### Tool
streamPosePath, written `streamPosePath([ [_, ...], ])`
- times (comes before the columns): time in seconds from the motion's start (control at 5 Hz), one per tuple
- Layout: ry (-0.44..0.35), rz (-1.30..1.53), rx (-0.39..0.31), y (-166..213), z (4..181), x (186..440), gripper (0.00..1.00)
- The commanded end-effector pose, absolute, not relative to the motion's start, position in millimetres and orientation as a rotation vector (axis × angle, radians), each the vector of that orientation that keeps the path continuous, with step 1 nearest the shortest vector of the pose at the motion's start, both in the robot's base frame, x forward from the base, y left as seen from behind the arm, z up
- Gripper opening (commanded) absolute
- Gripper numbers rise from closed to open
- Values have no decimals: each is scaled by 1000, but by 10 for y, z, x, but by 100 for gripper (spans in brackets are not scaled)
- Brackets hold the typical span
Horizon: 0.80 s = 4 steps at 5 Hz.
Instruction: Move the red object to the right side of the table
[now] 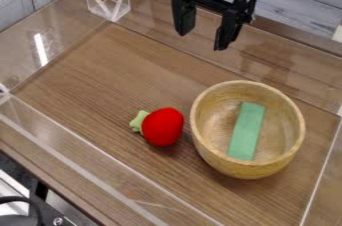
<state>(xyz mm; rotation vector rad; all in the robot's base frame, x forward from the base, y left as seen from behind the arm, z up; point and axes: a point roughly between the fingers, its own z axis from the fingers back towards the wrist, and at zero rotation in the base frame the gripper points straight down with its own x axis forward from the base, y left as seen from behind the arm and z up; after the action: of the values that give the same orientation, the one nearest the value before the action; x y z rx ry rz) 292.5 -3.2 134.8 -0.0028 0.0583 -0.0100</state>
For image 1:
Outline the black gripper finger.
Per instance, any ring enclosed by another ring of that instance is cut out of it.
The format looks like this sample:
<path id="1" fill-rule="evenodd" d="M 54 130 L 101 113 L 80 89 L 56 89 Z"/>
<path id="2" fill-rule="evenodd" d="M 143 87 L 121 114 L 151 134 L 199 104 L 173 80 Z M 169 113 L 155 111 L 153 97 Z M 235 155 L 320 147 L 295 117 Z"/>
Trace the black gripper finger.
<path id="1" fill-rule="evenodd" d="M 171 0 L 173 26 L 184 36 L 195 27 L 196 6 L 193 0 Z"/>
<path id="2" fill-rule="evenodd" d="M 223 12 L 221 23 L 216 29 L 213 50 L 224 50 L 229 43 L 236 40 L 241 25 L 249 20 L 248 1 L 233 0 L 228 9 Z"/>

